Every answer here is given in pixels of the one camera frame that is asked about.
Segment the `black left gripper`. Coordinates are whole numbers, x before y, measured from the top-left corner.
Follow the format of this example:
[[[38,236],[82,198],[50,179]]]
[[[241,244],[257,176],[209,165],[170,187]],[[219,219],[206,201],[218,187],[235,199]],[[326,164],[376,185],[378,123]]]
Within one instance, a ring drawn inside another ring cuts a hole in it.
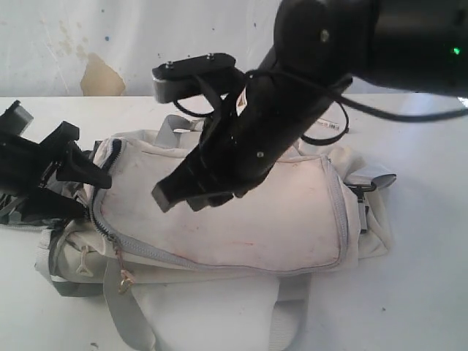
[[[18,197],[45,184],[55,166],[58,181],[109,189],[112,178],[75,143],[80,130],[66,121],[41,143],[1,132],[1,193]]]

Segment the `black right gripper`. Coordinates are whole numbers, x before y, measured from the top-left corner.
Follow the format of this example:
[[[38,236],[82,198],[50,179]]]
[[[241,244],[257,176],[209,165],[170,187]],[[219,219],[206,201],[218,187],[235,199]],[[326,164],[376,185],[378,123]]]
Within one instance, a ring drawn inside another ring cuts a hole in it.
[[[275,161],[322,115],[320,86],[281,71],[251,71],[227,96],[199,146],[158,181],[163,212],[219,207],[258,186]]]

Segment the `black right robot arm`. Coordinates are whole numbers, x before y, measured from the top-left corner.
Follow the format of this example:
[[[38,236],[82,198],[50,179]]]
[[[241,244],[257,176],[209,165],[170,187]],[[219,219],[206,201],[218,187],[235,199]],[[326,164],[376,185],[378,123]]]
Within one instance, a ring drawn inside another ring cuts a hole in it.
[[[348,99],[353,78],[376,86],[467,95],[465,1],[282,1],[261,65],[240,71],[226,53],[169,61],[152,72],[156,100],[204,96],[198,144],[158,181],[162,211],[217,207],[259,186],[280,156],[333,103],[388,121],[460,118],[466,109],[402,115]]]

